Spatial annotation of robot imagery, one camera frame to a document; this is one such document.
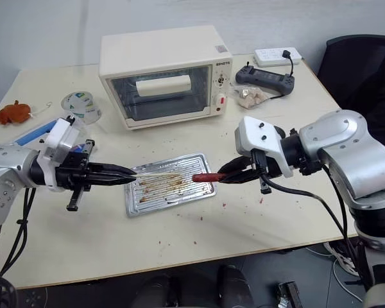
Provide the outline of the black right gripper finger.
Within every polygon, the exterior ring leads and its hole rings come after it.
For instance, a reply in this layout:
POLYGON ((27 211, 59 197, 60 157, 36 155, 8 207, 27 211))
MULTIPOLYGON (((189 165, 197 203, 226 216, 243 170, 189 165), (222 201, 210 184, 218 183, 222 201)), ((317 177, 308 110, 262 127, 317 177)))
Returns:
POLYGON ((248 169, 251 163, 251 158, 240 156, 223 165, 218 170, 218 173, 225 175, 250 175, 253 173, 251 169, 248 169))
POLYGON ((232 173, 226 174, 222 179, 219 180, 219 183, 243 184, 257 179, 259 179, 258 171, 247 169, 244 171, 234 171, 232 173))

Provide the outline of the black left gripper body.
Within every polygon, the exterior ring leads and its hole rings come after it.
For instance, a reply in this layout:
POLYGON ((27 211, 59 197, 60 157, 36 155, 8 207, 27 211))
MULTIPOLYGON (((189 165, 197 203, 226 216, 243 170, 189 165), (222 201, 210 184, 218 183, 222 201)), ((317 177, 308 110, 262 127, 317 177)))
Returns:
POLYGON ((95 141, 87 139, 83 144, 73 146, 65 160, 56 169, 57 185, 73 192, 66 206, 70 212, 78 210, 78 204, 84 192, 90 191, 91 184, 86 183, 89 157, 95 141))

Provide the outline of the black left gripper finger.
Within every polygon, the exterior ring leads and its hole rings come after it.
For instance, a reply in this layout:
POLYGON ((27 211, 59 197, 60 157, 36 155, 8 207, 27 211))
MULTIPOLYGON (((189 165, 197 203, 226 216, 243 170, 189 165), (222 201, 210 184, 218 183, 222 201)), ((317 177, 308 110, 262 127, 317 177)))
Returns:
POLYGON ((90 176, 89 185, 115 186, 136 181, 134 176, 90 176))
POLYGON ((111 175, 120 175, 120 176, 134 176, 136 175, 136 172, 133 170, 118 166, 115 164, 104 164, 104 163, 90 163, 89 169, 92 172, 98 173, 98 174, 111 174, 111 175))

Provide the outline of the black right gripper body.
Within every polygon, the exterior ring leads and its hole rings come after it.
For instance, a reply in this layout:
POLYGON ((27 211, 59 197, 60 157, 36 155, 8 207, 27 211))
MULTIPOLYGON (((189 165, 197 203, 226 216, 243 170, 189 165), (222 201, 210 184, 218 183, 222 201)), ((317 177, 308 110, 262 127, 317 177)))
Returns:
MULTIPOLYGON (((260 167, 256 166, 255 170, 252 168, 249 169, 249 167, 252 165, 252 159, 250 157, 242 156, 243 164, 244 164, 244 171, 243 171, 243 183, 251 182, 254 180, 260 181, 261 186, 261 194, 270 194, 271 193, 271 187, 270 185, 261 177, 261 172, 259 171, 260 167)), ((272 178, 277 178, 282 175, 282 172, 280 170, 280 167, 278 166, 278 163, 274 158, 271 157, 265 157, 265 165, 264 168, 266 170, 265 177, 269 180, 272 178)))

